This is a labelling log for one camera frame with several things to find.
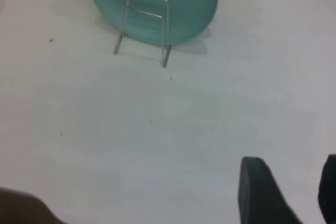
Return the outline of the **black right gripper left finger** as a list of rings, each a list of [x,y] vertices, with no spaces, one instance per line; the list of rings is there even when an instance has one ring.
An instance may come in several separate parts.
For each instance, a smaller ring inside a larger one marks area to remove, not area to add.
[[[241,159],[238,206],[241,223],[301,223],[259,157]]]

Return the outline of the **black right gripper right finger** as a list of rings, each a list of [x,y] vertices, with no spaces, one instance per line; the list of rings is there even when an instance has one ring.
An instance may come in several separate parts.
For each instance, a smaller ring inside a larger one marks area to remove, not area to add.
[[[335,154],[330,154],[323,166],[318,202],[326,223],[335,223]]]

